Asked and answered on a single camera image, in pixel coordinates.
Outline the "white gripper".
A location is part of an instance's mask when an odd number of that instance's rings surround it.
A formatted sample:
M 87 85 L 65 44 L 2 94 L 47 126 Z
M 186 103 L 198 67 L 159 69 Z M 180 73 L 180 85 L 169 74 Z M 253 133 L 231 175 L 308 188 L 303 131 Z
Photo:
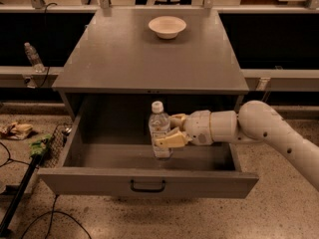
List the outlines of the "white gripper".
M 188 144 L 189 138 L 194 145 L 211 145 L 210 111 L 197 111 L 189 116 L 186 114 L 171 115 L 169 131 L 164 136 L 154 139 L 155 145 L 161 148 L 178 148 Z

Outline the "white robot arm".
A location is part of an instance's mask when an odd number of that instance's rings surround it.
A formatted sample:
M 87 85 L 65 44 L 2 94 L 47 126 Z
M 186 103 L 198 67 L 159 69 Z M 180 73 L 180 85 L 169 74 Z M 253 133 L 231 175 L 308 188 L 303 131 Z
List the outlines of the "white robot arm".
M 170 117 L 172 130 L 155 138 L 164 148 L 211 145 L 215 142 L 264 142 L 281 153 L 315 188 L 319 189 L 319 146 L 304 138 L 271 106 L 250 101 L 238 112 L 196 111 Z

